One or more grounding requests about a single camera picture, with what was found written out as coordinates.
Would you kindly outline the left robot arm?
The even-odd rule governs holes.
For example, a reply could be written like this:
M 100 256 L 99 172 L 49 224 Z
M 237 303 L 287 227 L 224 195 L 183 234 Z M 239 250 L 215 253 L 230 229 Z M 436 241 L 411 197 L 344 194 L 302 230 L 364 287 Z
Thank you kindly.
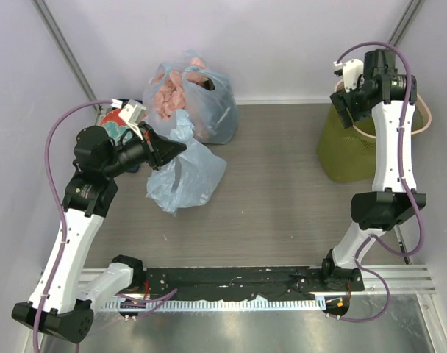
M 139 292 L 145 283 L 143 263 L 125 255 L 116 256 L 83 289 L 79 278 L 118 191 L 115 178 L 143 163 L 158 170 L 186 148 L 145 122 L 123 144 L 116 144 L 102 126 L 83 129 L 76 136 L 75 172 L 60 204 L 60 227 L 49 261 L 29 300 L 15 304 L 12 318 L 35 334 L 80 343 L 109 299 L 124 289 Z

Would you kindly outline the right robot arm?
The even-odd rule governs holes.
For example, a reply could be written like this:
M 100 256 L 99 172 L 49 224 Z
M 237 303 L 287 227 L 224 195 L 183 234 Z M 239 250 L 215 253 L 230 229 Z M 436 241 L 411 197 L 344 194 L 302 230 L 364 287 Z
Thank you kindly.
M 330 99 L 344 127 L 372 118 L 376 133 L 376 165 L 372 190 L 351 200 L 351 225 L 322 262 L 320 280 L 328 290 L 360 280 L 360 262 L 373 243 L 411 217 L 424 228 L 421 210 L 426 194 L 418 192 L 412 170 L 412 120 L 417 80 L 396 49 L 376 49 L 363 60 L 333 63 L 343 89 Z

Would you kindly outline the blue plastic bag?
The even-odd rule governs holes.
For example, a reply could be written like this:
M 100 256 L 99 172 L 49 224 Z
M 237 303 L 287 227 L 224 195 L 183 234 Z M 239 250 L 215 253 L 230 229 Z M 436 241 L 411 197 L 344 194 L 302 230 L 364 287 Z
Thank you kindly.
M 146 197 L 164 212 L 204 206 L 222 180 L 227 162 L 194 138 L 194 125 L 185 110 L 174 113 L 174 127 L 167 134 L 186 150 L 160 170 L 151 173 Z

